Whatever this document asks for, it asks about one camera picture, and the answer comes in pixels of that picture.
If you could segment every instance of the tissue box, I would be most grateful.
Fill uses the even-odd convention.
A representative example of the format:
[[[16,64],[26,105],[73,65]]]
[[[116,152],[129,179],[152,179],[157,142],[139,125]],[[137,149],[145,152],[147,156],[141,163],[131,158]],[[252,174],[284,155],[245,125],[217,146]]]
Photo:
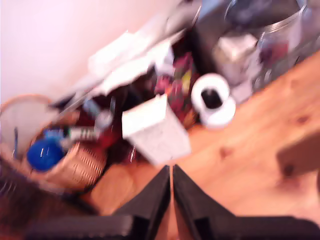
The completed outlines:
[[[153,165],[191,153],[189,135],[171,110],[166,94],[125,111],[122,136]]]

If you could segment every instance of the wood knot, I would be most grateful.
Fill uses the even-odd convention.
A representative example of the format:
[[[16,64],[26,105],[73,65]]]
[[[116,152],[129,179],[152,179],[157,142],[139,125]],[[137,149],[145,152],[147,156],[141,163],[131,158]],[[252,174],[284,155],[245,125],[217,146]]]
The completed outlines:
[[[220,150],[219,150],[219,153],[220,153],[220,156],[221,156],[222,159],[227,158],[233,152],[234,152],[234,150],[232,148],[229,148],[229,147],[221,147]]]
[[[296,120],[296,123],[299,124],[299,125],[304,125],[308,122],[308,120],[310,119],[309,116],[307,115],[304,115],[304,116],[300,116],[297,120]]]

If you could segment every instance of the white tape roll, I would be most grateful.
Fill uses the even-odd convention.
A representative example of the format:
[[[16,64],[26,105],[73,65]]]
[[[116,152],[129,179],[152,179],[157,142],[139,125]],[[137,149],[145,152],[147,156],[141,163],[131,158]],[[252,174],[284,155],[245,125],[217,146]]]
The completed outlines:
[[[203,98],[205,91],[214,91],[219,98],[217,107],[208,108]],[[223,128],[231,122],[236,112],[236,102],[230,97],[227,81],[218,74],[210,73],[200,77],[194,84],[191,93],[194,109],[207,128]]]

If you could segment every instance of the bottle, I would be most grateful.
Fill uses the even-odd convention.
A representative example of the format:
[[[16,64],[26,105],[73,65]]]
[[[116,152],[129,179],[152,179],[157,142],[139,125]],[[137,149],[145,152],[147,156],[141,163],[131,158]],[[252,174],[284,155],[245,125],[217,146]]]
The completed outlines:
[[[46,129],[44,132],[45,139],[54,139],[61,141],[69,139],[71,141],[94,141],[99,138],[99,133],[94,127],[62,127]]]

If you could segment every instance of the wooden floor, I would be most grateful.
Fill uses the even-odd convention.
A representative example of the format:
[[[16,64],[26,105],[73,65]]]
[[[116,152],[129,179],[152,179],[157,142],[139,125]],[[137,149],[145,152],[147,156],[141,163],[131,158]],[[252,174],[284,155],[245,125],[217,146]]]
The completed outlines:
[[[234,214],[292,215],[320,225],[320,52],[241,105],[225,129],[195,126],[189,135],[192,155],[176,163]],[[119,191],[127,194],[122,201],[159,171],[148,164],[123,168],[134,188]],[[172,200],[157,240],[179,237],[176,214]]]

